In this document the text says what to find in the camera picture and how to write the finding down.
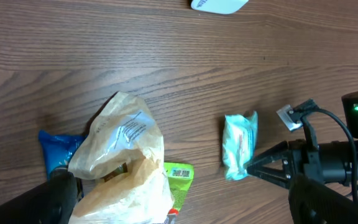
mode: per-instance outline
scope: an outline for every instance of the teal packet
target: teal packet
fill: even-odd
[[[248,176],[247,162],[252,159],[258,134],[258,114],[250,117],[225,115],[223,131],[223,163],[227,180],[241,180]]]

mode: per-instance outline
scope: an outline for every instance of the crumpled plastic bag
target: crumpled plastic bag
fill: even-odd
[[[92,122],[68,165],[81,179],[105,178],[74,208],[69,223],[163,223],[173,205],[163,136],[145,101],[118,92]]]
[[[256,111],[243,115],[226,115],[223,131],[223,163],[227,180],[241,180],[248,176],[246,164],[254,154],[258,134]]]

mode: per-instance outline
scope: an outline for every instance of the blue packet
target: blue packet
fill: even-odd
[[[258,134],[258,114],[226,115],[223,131],[223,163],[227,180],[241,180],[248,176],[247,163],[252,159]]]
[[[40,130],[38,139],[44,152],[47,179],[61,172],[67,172],[70,159],[85,140],[83,136],[50,135]]]

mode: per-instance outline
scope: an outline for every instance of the wooden table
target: wooden table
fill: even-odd
[[[143,97],[167,161],[195,165],[179,223],[289,223],[288,192],[224,180],[225,114],[259,112],[256,154],[290,134],[275,111],[314,98],[344,119],[358,90],[358,1],[0,0],[0,204],[45,181],[37,133],[82,133],[115,92]],[[345,140],[313,116],[320,142]],[[332,185],[342,193],[350,189]]]

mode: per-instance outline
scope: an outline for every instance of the black cable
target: black cable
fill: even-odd
[[[337,124],[339,124],[340,127],[342,128],[342,130],[345,132],[346,137],[349,140],[349,145],[351,147],[352,155],[353,155],[353,157],[352,157],[352,159],[353,159],[353,161],[352,161],[352,182],[351,182],[351,185],[352,185],[352,197],[353,197],[353,202],[358,205],[358,194],[357,194],[357,168],[358,168],[357,150],[356,150],[356,145],[354,144],[352,134],[348,130],[346,125],[337,116],[335,116],[335,114],[329,112],[328,110],[313,109],[311,111],[312,112],[319,112],[319,113],[323,113],[323,114],[328,115],[333,120],[335,120],[335,122],[337,122]]]

